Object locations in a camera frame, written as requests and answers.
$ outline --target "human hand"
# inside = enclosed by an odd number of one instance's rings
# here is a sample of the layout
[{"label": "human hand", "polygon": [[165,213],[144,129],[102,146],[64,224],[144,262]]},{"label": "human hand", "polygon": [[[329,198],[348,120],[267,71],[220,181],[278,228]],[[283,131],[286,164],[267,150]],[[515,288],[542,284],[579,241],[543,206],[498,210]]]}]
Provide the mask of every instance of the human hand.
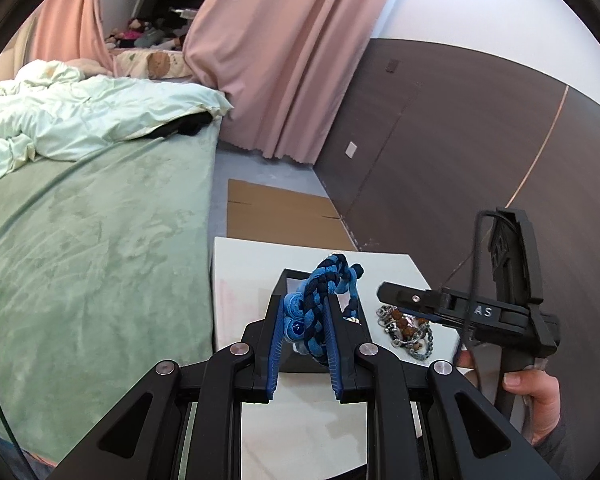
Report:
[{"label": "human hand", "polygon": [[[474,368],[468,350],[458,359],[458,367]],[[528,395],[533,402],[532,446],[551,433],[560,421],[560,384],[558,379],[542,370],[522,370],[504,374],[502,386],[516,395]]]}]

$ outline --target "white wall socket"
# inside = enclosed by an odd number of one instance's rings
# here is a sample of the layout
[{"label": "white wall socket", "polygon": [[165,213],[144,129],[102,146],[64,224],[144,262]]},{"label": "white wall socket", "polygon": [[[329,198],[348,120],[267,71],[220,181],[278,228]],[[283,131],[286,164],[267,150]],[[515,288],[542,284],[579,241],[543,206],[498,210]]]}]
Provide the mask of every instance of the white wall socket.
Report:
[{"label": "white wall socket", "polygon": [[347,155],[349,158],[353,158],[353,154],[356,152],[357,148],[358,147],[353,142],[350,142],[344,154]]}]

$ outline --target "silver bolt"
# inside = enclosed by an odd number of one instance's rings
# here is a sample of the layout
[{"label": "silver bolt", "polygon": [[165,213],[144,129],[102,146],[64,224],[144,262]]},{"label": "silver bolt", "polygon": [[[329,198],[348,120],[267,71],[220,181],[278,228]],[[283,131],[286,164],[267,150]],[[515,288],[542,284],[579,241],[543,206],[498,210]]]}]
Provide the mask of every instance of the silver bolt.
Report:
[{"label": "silver bolt", "polygon": [[378,353],[378,347],[373,343],[362,343],[362,345],[360,345],[360,353],[362,355],[376,355]]},{"label": "silver bolt", "polygon": [[245,355],[249,351],[247,343],[234,343],[231,345],[231,353],[233,355]]},{"label": "silver bolt", "polygon": [[158,372],[159,375],[169,375],[175,369],[176,365],[173,364],[173,361],[160,361],[155,365],[155,371]]},{"label": "silver bolt", "polygon": [[449,375],[454,370],[451,363],[446,361],[436,361],[433,364],[433,369],[440,375]]}]

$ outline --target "cardboard sheet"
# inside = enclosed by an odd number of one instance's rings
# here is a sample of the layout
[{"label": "cardboard sheet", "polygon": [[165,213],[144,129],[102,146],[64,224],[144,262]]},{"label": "cardboard sheet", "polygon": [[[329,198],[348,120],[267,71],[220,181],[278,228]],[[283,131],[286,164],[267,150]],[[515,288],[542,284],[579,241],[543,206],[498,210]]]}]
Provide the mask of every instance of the cardboard sheet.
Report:
[{"label": "cardboard sheet", "polygon": [[328,198],[229,180],[229,238],[342,251],[357,250]]}]

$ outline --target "white table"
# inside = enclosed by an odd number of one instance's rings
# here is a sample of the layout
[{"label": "white table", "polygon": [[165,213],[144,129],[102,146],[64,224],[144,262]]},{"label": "white table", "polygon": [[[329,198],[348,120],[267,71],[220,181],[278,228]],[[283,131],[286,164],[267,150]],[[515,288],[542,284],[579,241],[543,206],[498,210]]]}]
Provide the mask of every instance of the white table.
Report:
[{"label": "white table", "polygon": [[[213,255],[214,319],[218,349],[242,338],[244,327],[263,319],[283,269],[312,272],[334,251],[216,237]],[[414,288],[429,285],[406,254],[337,251],[365,270],[358,293],[374,343],[403,361],[429,365],[450,360],[455,330],[433,325],[434,351],[424,363],[412,359],[377,323],[382,282]],[[366,463],[366,407],[335,400],[328,374],[280,374],[269,404],[242,406],[244,480],[326,479]]]}]

